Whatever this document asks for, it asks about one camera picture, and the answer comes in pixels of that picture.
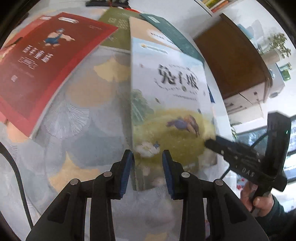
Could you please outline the right forearm dark sleeve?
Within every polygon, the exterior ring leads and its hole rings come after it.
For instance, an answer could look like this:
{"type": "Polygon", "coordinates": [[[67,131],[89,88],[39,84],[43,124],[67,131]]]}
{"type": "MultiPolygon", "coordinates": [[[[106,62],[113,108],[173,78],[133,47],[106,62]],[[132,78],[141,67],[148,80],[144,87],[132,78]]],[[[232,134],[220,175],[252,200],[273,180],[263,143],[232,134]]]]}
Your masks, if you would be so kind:
{"type": "Polygon", "coordinates": [[[285,212],[283,206],[273,197],[273,207],[263,217],[255,219],[265,231],[269,240],[295,240],[295,209],[285,212]]]}

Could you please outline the person's right hand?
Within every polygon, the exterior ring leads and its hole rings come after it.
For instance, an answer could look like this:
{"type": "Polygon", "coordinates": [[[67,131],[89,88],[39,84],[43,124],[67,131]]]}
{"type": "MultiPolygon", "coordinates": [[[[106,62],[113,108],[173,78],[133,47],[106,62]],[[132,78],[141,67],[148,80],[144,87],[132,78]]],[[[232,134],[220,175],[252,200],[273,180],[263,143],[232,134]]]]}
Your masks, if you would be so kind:
{"type": "Polygon", "coordinates": [[[264,217],[266,216],[272,209],[274,200],[271,193],[265,196],[255,197],[253,200],[250,199],[250,195],[252,192],[257,190],[257,186],[253,183],[247,181],[244,188],[240,193],[240,200],[245,205],[245,207],[251,212],[253,208],[258,209],[257,216],[264,217]]]}

